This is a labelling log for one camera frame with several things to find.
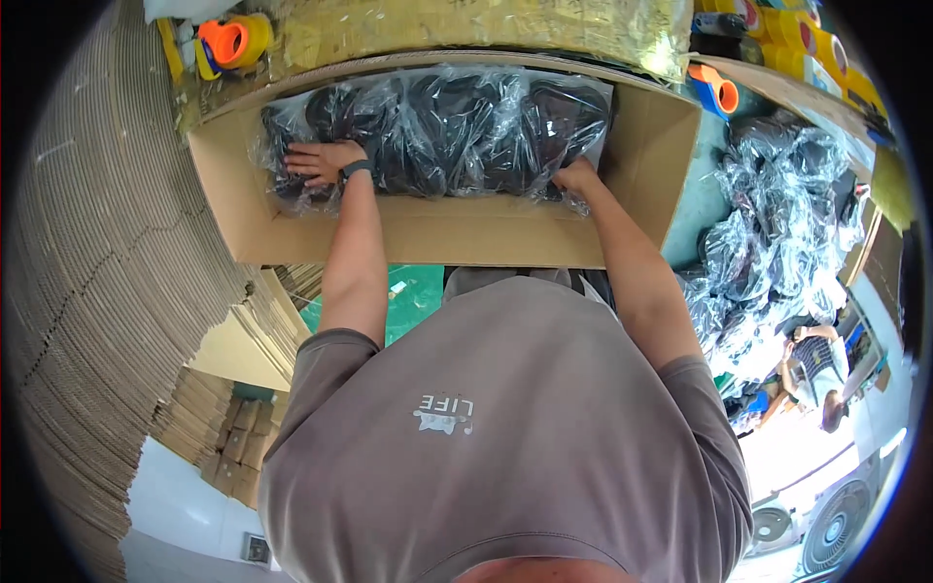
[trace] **seated person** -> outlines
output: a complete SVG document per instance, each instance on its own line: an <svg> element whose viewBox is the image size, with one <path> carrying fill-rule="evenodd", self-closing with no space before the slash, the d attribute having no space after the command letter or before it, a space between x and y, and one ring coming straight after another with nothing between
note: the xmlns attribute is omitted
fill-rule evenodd
<svg viewBox="0 0 933 583"><path fill-rule="evenodd" d="M790 363L791 357L796 361ZM790 373L802 365L805 379L797 381ZM845 342L832 326L800 326L793 339L785 343L784 356L777 366L781 386L807 409L822 410L821 429L832 433L839 429L849 406L842 389L849 378Z"/></svg>

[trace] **gray t-shirt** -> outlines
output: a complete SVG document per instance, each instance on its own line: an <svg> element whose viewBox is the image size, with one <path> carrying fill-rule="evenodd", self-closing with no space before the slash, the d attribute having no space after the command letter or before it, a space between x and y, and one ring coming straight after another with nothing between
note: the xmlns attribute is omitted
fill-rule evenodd
<svg viewBox="0 0 933 583"><path fill-rule="evenodd" d="M605 306L513 277L382 351L309 339L258 503L301 583L450 583L541 556L708 583L750 541L748 496L701 358L655 372Z"/></svg>

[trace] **pile of wrapped items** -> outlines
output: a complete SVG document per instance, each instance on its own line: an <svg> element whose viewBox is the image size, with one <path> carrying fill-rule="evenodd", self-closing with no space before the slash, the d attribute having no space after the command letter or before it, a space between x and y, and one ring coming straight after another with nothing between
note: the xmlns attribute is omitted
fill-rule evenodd
<svg viewBox="0 0 933 583"><path fill-rule="evenodd" d="M550 182L579 156L595 166L609 129L612 86L521 67L450 66L366 76L269 103L253 148L269 191L292 214L335 210L338 187L304 186L283 163L292 142L353 140L375 166L379 194L491 192L566 201Z"/></svg>
<svg viewBox="0 0 933 583"><path fill-rule="evenodd" d="M729 141L714 176L731 214L679 275L713 374L761 382L783 352L780 325L806 313L831 324L844 305L836 274L864 238L866 197L839 201L845 150L787 111L734 121Z"/></svg>

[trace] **open cardboard box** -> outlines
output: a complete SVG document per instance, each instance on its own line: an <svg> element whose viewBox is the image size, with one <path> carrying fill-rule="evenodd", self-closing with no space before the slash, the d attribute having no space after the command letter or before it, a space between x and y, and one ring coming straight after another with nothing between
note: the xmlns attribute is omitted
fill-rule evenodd
<svg viewBox="0 0 933 583"><path fill-rule="evenodd" d="M502 51L403 53L315 69L256 91L188 134L191 156L224 241L236 261L322 263L336 220L322 213L278 213L268 173L249 159L261 107L352 76L438 63L513 64L588 75L614 85L616 118L600 175L660 249L680 199L700 125L700 109L636 76L554 57ZM509 195L425 200L379 197L390 263L527 267L603 267L591 218L560 203Z"/></svg>

